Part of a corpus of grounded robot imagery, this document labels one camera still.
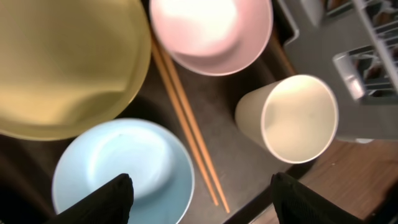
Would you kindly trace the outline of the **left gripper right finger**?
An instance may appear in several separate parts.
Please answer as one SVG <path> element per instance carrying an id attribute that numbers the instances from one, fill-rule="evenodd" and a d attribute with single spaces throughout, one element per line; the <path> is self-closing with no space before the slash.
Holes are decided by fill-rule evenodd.
<path id="1" fill-rule="evenodd" d="M 280 223 L 355 224 L 363 222 L 301 184 L 297 179 L 282 172 L 272 176 L 271 197 Z"/>

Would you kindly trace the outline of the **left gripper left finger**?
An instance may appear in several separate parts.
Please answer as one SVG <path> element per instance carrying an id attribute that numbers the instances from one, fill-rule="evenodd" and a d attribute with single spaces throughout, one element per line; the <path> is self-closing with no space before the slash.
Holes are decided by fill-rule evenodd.
<path id="1" fill-rule="evenodd" d="M 45 224 L 126 224 L 134 203 L 128 174 L 120 174 Z"/>

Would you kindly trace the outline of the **light blue bowl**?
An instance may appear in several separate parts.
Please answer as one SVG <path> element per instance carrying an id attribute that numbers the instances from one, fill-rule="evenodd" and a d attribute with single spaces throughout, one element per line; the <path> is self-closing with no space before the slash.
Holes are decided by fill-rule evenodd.
<path id="1" fill-rule="evenodd" d="M 56 213 L 72 207 L 119 174 L 132 180 L 129 223 L 179 223 L 192 201 L 195 174 L 178 137 L 136 118 L 99 124 L 63 152 L 52 180 Z"/>

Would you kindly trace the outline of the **white cup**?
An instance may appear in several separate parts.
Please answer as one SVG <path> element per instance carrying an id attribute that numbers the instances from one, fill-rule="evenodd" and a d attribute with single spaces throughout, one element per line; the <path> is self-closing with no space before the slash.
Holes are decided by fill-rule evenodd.
<path id="1" fill-rule="evenodd" d="M 303 164 L 335 138 L 338 103 L 332 89 L 311 75 L 294 75 L 247 93 L 235 109 L 239 130 L 278 160 Z"/>

